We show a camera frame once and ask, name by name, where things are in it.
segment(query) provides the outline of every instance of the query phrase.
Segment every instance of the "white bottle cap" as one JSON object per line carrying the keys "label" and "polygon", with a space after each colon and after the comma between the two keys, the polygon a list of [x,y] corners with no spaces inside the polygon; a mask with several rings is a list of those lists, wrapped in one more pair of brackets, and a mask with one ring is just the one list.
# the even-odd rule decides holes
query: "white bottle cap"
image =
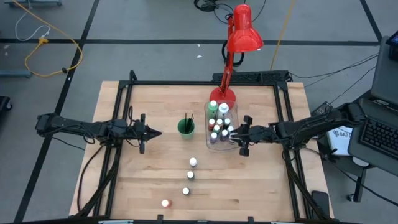
{"label": "white bottle cap", "polygon": [[212,133],[212,134],[211,134],[211,138],[212,138],[212,139],[216,139],[216,138],[217,138],[217,133]]}
{"label": "white bottle cap", "polygon": [[165,208],[168,207],[169,204],[170,204],[169,200],[163,200],[162,201],[162,206],[165,207]]}
{"label": "white bottle cap", "polygon": [[228,135],[228,131],[227,130],[223,130],[223,132],[221,132],[221,134],[225,137]]}
{"label": "white bottle cap", "polygon": [[189,164],[190,164],[191,166],[196,166],[196,165],[198,164],[198,161],[197,161],[195,158],[191,158],[191,159],[189,160]]}
{"label": "white bottle cap", "polygon": [[187,172],[187,177],[188,178],[193,178],[193,172],[192,171],[188,171]]}
{"label": "white bottle cap", "polygon": [[226,113],[226,112],[228,112],[229,107],[228,107],[228,105],[227,105],[226,103],[222,103],[222,104],[220,104],[220,106],[218,107],[218,110],[220,110],[220,111],[223,112],[223,113]]}
{"label": "white bottle cap", "polygon": [[184,187],[184,188],[182,189],[182,193],[183,193],[184,195],[188,195],[188,194],[189,194],[189,188],[188,188],[188,187]]}

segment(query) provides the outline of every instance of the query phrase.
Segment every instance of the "wooden table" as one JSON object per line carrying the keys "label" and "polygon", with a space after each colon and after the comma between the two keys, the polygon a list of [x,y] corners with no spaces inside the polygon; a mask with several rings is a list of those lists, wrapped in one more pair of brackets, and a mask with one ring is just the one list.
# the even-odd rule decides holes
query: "wooden table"
{"label": "wooden table", "polygon": [[[111,119],[117,86],[118,82],[102,83],[93,121]],[[303,84],[288,86],[294,120],[310,116]],[[240,123],[245,114],[253,117],[253,124],[267,126],[278,121],[272,87],[230,88],[236,94]],[[123,143],[111,218],[153,220],[163,214],[165,220],[243,221],[248,216],[256,221],[294,220],[281,145],[256,144],[250,147],[249,157],[240,156],[238,150],[214,153],[206,147],[204,105],[212,89],[214,86],[133,86],[133,118],[145,113],[146,123],[163,134],[146,144],[144,155],[139,154],[138,148]],[[286,118],[282,92],[280,97]],[[195,114],[195,135],[189,141],[183,141],[177,131],[177,123],[185,113]],[[308,147],[317,150],[315,141]],[[99,145],[87,145],[81,168],[98,148]],[[319,156],[304,150],[301,155],[308,191],[328,192]],[[98,186],[103,156],[104,150],[86,170],[82,205]],[[198,159],[194,169],[188,162],[191,157]],[[195,173],[193,182],[186,178],[189,170]],[[182,194],[184,187],[191,189],[189,196]],[[70,214],[77,212],[76,192]],[[100,214],[104,213],[107,196],[105,192]],[[298,189],[297,198],[304,217]],[[172,207],[162,208],[163,199],[171,200]]]}

